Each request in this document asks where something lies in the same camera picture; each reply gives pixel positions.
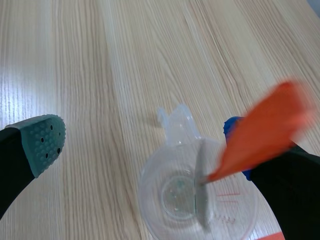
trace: orange object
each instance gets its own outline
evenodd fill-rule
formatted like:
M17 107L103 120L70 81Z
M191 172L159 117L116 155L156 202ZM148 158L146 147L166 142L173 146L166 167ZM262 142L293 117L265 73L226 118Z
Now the orange object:
M285 237L282 232L278 232L263 238L259 238L258 240L285 240Z
M302 83L290 79L279 84L237 124L220 166L205 181L252 169L287 151L310 124L313 109Z

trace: plastic cup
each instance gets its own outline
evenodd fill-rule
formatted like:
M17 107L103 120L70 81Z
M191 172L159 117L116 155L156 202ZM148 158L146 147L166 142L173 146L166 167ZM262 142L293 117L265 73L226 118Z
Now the plastic cup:
M197 131L189 109L179 105L158 119L166 142L147 160L138 201L144 222L158 240L240 240L251 233L257 214L255 186L242 173L207 184L205 212L196 210L195 166L201 148L203 174L217 167L221 144Z

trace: white plastic piece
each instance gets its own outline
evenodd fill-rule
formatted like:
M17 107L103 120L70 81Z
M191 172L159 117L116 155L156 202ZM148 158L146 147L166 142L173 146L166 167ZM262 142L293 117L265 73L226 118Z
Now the white plastic piece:
M201 136L197 130L189 108L180 104L168 116L161 107L157 111L157 118L165 131L165 143L174 147L181 144L192 144Z

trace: wooden table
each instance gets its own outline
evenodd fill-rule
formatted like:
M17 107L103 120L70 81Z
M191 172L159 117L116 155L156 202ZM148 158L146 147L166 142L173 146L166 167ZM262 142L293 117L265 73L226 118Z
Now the wooden table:
M201 134L294 75L320 99L320 19L305 0L1 0L0 128L66 124L61 156L0 222L1 240L152 239L137 190L164 142L156 109ZM320 125L301 145L320 154ZM260 196L250 239L280 230Z

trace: blue part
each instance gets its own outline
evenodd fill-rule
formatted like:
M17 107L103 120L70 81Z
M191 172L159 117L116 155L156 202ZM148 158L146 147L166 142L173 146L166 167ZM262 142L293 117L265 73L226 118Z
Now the blue part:
M223 133L225 136L225 141L228 144L228 138L230 137L233 128L235 127L235 123L237 120L242 119L241 116L233 116L230 117L226 122L224 122ZM251 181L251 169L242 172L248 181Z
M307 2L320 18L320 0L307 0Z

